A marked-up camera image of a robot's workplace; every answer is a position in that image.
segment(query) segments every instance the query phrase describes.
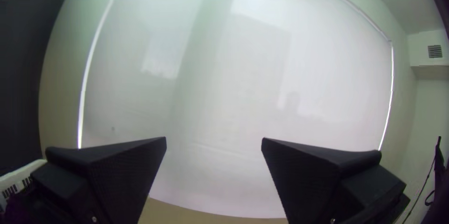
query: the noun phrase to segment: roller blind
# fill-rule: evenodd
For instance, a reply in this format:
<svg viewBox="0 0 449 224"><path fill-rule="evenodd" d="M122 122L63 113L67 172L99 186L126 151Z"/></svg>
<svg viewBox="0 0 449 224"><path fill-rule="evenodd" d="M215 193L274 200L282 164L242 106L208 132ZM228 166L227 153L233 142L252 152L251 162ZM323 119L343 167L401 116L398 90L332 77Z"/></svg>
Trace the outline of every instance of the roller blind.
<svg viewBox="0 0 449 224"><path fill-rule="evenodd" d="M285 217L263 137L380 148L392 47L345 0L113 0L105 16L80 145L166 136L150 197Z"/></svg>

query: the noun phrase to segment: white wall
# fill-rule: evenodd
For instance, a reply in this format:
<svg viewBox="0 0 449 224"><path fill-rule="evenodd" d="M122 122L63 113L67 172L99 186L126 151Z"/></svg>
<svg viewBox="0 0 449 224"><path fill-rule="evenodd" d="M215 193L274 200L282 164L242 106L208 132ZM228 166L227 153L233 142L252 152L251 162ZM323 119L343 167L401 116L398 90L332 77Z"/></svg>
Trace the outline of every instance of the white wall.
<svg viewBox="0 0 449 224"><path fill-rule="evenodd" d="M410 65L449 65L449 41L446 30L420 32L408 36ZM441 45L442 58L429 58L427 47Z"/></svg>
<svg viewBox="0 0 449 224"><path fill-rule="evenodd" d="M406 194L412 203L421 189L435 155L438 136L445 165L449 157L449 81L420 80L416 97L416 112L408 147L404 151L401 178L407 183ZM434 172L407 223L421 223L428 207L424 200L434 188Z"/></svg>

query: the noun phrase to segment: black cable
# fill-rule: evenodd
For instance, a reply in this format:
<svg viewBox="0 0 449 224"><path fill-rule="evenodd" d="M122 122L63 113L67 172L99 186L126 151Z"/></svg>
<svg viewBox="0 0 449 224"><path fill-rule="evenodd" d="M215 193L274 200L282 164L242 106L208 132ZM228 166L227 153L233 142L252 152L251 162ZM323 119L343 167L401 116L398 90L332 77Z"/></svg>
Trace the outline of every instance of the black cable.
<svg viewBox="0 0 449 224"><path fill-rule="evenodd" d="M430 166L430 171L429 171L429 173L427 174L427 178L426 178L426 181L424 181L424 184L422 185L422 188L421 188L421 191L420 191L420 194L418 194L418 197L416 198L416 201L415 201L415 203L413 204L413 206L412 206L412 209L410 209L410 211L408 211L408 214L407 214L407 216L406 216L406 218L404 219L404 221L402 222L402 224L404 224L405 222L406 222L406 220L408 219L408 217L410 216L410 214L412 213L412 211L413 211L413 208L415 208L415 206L416 206L416 203L418 202L418 200L420 199L420 197L421 197L421 194L422 194L422 191L424 190L424 187L426 186L426 184L427 184L427 180L429 179L429 177L430 177L430 173L432 172L432 168L433 168L433 166L434 166L434 163L435 163L435 158L434 158L434 161L432 162L432 165Z"/></svg>

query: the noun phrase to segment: translucent blind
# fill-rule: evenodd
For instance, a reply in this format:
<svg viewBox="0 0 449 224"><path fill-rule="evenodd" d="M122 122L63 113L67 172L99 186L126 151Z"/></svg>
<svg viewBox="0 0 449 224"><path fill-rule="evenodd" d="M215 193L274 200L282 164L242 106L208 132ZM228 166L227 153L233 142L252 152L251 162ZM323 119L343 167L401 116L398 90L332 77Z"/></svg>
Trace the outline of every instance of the translucent blind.
<svg viewBox="0 0 449 224"><path fill-rule="evenodd" d="M80 144L166 136L155 199L285 217L263 137L380 147L392 48L345 0L113 0L106 14Z"/></svg>

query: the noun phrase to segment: black device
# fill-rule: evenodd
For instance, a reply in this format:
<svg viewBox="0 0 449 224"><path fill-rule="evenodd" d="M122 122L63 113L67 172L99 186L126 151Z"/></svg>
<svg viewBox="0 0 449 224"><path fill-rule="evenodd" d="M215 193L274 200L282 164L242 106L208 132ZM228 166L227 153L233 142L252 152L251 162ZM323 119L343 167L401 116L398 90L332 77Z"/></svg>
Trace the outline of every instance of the black device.
<svg viewBox="0 0 449 224"><path fill-rule="evenodd" d="M165 137L49 147L48 163L18 196L34 224L137 224L166 149Z"/></svg>
<svg viewBox="0 0 449 224"><path fill-rule="evenodd" d="M264 138L262 152L290 224L392 224L410 202L380 151Z"/></svg>

